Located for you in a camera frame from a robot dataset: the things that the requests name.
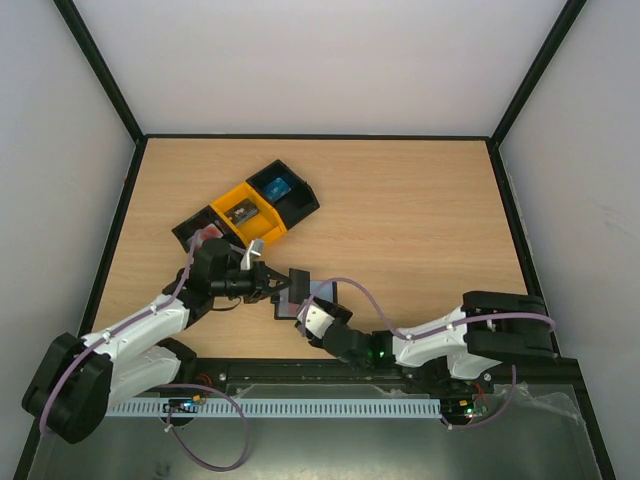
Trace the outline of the black leather card holder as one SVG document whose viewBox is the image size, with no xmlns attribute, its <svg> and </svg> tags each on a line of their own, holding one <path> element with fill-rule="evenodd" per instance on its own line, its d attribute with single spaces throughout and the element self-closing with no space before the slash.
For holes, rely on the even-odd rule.
<svg viewBox="0 0 640 480">
<path fill-rule="evenodd" d="M 285 318 L 280 313 L 281 304 L 289 302 L 288 293 L 289 293 L 289 289 L 283 291 L 282 292 L 281 301 L 279 303 L 271 303 L 273 305 L 273 318 L 275 320 L 296 320 L 297 319 L 297 317 L 296 318 Z M 322 300 L 325 300 L 325 301 L 330 301 L 330 302 L 333 302 L 333 303 L 337 303 L 338 302 L 337 283 L 336 282 L 332 282 L 331 284 L 324 286 L 318 292 L 317 297 L 322 299 Z"/>
</svg>

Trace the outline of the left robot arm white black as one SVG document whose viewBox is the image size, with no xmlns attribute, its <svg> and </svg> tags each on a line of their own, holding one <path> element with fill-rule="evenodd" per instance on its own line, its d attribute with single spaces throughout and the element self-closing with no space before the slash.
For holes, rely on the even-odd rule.
<svg viewBox="0 0 640 480">
<path fill-rule="evenodd" d="M 288 288 L 290 278 L 261 260 L 263 247 L 253 240 L 239 252 L 221 238 L 192 245 L 175 280 L 144 308 L 94 333 L 56 337 L 21 401 L 40 434 L 84 440 L 109 409 L 175 380 L 194 355 L 175 334 L 214 311 L 216 299 L 252 304 Z"/>
</svg>

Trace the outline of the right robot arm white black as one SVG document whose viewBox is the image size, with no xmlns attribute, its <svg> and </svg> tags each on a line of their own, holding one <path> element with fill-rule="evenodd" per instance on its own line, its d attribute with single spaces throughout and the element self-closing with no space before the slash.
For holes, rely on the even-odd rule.
<svg viewBox="0 0 640 480">
<path fill-rule="evenodd" d="M 351 317 L 343 306 L 315 298 L 299 309 L 295 327 L 311 346 L 356 368 L 421 368 L 442 360 L 436 379 L 450 392 L 499 364 L 554 359 L 555 323 L 536 296 L 469 291 L 449 314 L 396 331 L 364 333 L 348 325 Z"/>
</svg>

